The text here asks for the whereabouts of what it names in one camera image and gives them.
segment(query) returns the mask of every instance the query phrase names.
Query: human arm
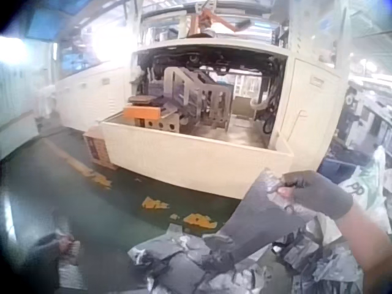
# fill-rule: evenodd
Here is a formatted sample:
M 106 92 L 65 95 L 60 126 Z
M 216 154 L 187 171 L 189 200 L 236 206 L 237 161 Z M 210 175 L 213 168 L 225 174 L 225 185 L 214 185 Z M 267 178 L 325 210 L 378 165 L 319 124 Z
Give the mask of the human arm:
M 389 237 L 353 202 L 350 194 L 314 171 L 284 175 L 281 196 L 332 218 L 348 241 L 353 256 L 365 273 L 364 289 L 382 284 L 392 274 Z

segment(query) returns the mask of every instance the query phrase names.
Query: yellow floor line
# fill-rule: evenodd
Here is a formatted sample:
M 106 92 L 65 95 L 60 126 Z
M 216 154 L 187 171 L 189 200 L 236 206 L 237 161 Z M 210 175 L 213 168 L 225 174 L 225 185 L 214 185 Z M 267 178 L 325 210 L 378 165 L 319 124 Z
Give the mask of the yellow floor line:
M 63 158 L 71 167 L 76 169 L 79 173 L 87 178 L 91 178 L 97 184 L 104 186 L 106 189 L 111 188 L 111 181 L 109 181 L 104 175 L 92 170 L 85 164 L 81 163 L 77 159 L 73 158 L 71 155 L 66 153 L 64 150 L 57 147 L 53 142 L 44 138 L 43 142 L 59 157 Z

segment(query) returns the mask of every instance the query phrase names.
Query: person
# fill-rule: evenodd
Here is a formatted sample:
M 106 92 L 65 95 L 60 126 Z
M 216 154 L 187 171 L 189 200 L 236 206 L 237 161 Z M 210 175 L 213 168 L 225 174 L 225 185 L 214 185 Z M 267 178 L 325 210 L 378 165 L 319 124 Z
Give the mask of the person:
M 59 260 L 70 256 L 73 245 L 79 246 L 71 235 L 52 233 L 39 239 L 29 250 L 21 267 L 21 276 L 34 293 L 54 293 L 59 288 Z
M 364 272 L 364 293 L 392 293 L 392 243 L 353 197 L 314 171 L 284 175 L 277 192 L 332 218 Z

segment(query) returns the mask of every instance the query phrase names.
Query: white cabinet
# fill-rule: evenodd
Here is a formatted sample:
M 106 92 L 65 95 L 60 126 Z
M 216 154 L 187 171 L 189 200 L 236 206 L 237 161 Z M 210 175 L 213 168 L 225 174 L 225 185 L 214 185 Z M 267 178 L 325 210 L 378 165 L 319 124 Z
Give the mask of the white cabinet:
M 325 156 L 341 113 L 342 79 L 329 70 L 295 60 L 282 135 L 295 159 L 292 170 L 316 170 Z

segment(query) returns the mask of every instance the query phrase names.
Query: orange scrap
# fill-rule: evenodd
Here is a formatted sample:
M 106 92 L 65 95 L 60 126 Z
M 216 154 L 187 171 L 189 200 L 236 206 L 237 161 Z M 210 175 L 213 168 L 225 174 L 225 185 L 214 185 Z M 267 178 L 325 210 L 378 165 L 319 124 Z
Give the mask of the orange scrap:
M 199 213 L 192 213 L 184 218 L 184 222 L 187 222 L 191 225 L 198 225 L 202 228 L 216 228 L 218 225 L 217 222 L 211 222 L 211 218 L 209 216 L 202 216 Z
M 169 204 L 161 202 L 159 200 L 151 199 L 148 196 L 143 201 L 141 206 L 145 209 L 168 209 L 169 208 Z

